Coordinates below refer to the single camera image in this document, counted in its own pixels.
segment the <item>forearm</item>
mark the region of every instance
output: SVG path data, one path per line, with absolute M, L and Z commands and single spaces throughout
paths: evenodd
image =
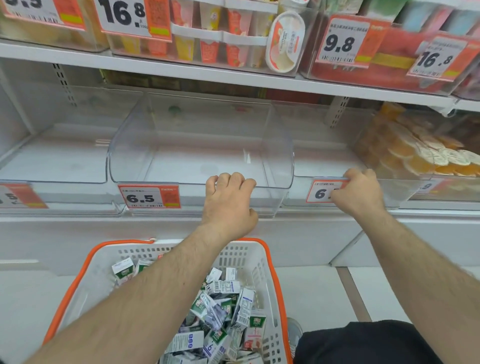
M 388 212 L 358 221 L 398 301 L 444 364 L 478 362 L 480 283 Z
M 27 364 L 152 364 L 178 331 L 221 249 L 201 225 L 162 259 L 59 333 Z

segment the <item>shopping basket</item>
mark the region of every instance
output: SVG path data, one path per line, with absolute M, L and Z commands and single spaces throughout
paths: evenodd
M 106 298 L 115 286 L 112 265 L 132 258 L 157 259 L 181 240 L 116 240 L 97 245 L 88 254 L 80 273 L 68 288 L 48 328 L 43 343 Z M 282 290 L 268 245 L 254 238 L 229 243 L 215 260 L 214 267 L 236 267 L 239 280 L 256 290 L 255 307 L 267 314 L 263 356 L 266 364 L 292 363 L 288 344 L 287 314 Z

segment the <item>price tag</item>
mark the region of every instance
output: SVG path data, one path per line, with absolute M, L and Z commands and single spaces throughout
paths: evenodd
M 0 184 L 0 208 L 48 208 L 26 183 Z
M 333 15 L 317 63 L 368 68 L 392 23 L 353 15 Z
M 128 208 L 180 208 L 177 185 L 119 184 Z
M 417 191 L 418 194 L 435 194 L 440 190 L 440 185 L 442 183 L 448 183 L 448 180 L 445 178 L 432 178 L 428 181 L 425 181 L 423 186 Z
M 453 82 L 479 51 L 479 41 L 437 36 L 428 44 L 407 75 Z
M 168 0 L 95 0 L 104 33 L 172 41 Z
M 348 180 L 315 180 L 312 182 L 307 195 L 308 204 L 329 204 L 332 203 L 330 195 L 334 190 L 340 190 L 348 184 Z
M 0 0 L 5 16 L 85 30 L 76 0 Z

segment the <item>hand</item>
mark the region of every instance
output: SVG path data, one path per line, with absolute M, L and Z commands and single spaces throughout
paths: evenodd
M 355 220 L 385 211 L 384 194 L 373 170 L 350 168 L 343 176 L 350 179 L 348 185 L 332 192 L 332 201 L 340 210 Z
M 256 185 L 255 180 L 246 180 L 238 172 L 207 180 L 202 225 L 218 234 L 223 244 L 244 237 L 257 225 L 258 214 L 250 208 L 250 195 Z

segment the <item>brown floor stripe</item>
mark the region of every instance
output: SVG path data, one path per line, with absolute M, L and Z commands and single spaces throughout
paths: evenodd
M 338 272 L 338 276 L 342 281 L 343 288 L 345 288 L 345 292 L 347 293 L 348 299 L 350 300 L 353 312 L 355 312 L 355 315 L 357 316 L 357 320 L 359 322 L 372 322 L 370 314 L 368 313 L 367 308 L 363 303 L 359 290 L 357 289 L 357 286 L 355 285 L 355 282 L 348 268 L 337 267 L 336 271 Z

